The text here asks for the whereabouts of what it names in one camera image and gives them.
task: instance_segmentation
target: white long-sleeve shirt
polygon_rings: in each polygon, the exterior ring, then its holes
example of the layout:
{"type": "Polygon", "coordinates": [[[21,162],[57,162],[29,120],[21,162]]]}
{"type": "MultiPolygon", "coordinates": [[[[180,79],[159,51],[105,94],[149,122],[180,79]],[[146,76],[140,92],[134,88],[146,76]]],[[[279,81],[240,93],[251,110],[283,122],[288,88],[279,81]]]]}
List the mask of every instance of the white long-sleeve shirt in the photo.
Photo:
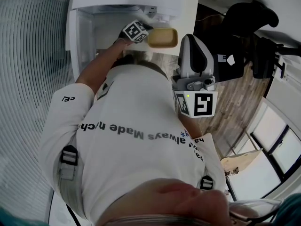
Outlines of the white long-sleeve shirt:
{"type": "Polygon", "coordinates": [[[177,117],[168,80],[143,66],[113,68],[94,103],[84,84],[52,98],[40,146],[40,164],[52,187],[55,158],[76,134],[84,162],[82,197],[96,223],[116,199],[141,183],[176,178],[195,187],[204,175],[224,191],[225,176],[211,134],[191,139],[177,117]]]}

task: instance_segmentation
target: sleeve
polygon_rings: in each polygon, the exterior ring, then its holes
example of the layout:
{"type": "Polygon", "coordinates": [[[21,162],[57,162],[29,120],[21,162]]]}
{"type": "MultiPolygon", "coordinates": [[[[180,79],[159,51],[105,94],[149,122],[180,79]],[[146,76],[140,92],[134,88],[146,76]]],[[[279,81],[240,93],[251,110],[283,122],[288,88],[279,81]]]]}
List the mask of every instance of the sleeve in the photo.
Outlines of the sleeve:
{"type": "Polygon", "coordinates": [[[39,151],[41,169],[53,188],[55,160],[76,134],[93,101],[94,93],[85,84],[68,85],[53,94],[39,151]]]}
{"type": "Polygon", "coordinates": [[[205,174],[213,180],[213,189],[225,191],[226,177],[211,134],[194,139],[205,159],[205,174]]]}

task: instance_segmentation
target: cabinet door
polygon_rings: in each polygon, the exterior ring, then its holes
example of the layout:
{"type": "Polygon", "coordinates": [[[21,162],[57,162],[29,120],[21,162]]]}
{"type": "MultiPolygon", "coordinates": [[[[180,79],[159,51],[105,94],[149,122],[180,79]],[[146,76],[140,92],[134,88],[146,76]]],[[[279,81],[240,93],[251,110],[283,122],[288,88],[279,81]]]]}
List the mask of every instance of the cabinet door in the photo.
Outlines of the cabinet door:
{"type": "Polygon", "coordinates": [[[70,11],[69,33],[73,76],[76,80],[96,55],[94,16],[79,10],[70,11]]]}

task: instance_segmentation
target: eyeglasses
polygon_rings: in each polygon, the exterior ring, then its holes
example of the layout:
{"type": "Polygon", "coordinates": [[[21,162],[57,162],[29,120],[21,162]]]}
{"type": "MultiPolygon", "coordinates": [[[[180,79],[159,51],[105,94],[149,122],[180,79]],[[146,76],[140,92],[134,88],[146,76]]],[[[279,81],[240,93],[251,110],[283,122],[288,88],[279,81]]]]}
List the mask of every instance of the eyeglasses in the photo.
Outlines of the eyeglasses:
{"type": "MultiPolygon", "coordinates": [[[[230,203],[230,217],[233,225],[254,226],[272,216],[279,210],[281,201],[254,200],[230,203]]],[[[123,217],[109,221],[105,226],[210,226],[196,218],[175,215],[142,215],[123,217]]]]}

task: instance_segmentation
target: person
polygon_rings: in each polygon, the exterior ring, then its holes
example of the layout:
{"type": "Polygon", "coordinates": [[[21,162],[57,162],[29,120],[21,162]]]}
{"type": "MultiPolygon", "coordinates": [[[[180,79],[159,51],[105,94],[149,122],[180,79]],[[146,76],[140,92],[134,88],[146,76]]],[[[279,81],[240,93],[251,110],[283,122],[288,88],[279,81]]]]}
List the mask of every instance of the person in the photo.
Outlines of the person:
{"type": "Polygon", "coordinates": [[[172,86],[158,66],[120,58],[129,44],[118,39],[75,84],[54,93],[40,143],[45,177],[55,188],[54,160],[76,136],[83,206],[93,224],[160,214],[231,225],[211,134],[202,136],[194,119],[176,112],[172,86]],[[204,176],[212,179],[211,190],[200,190],[204,176]]]}

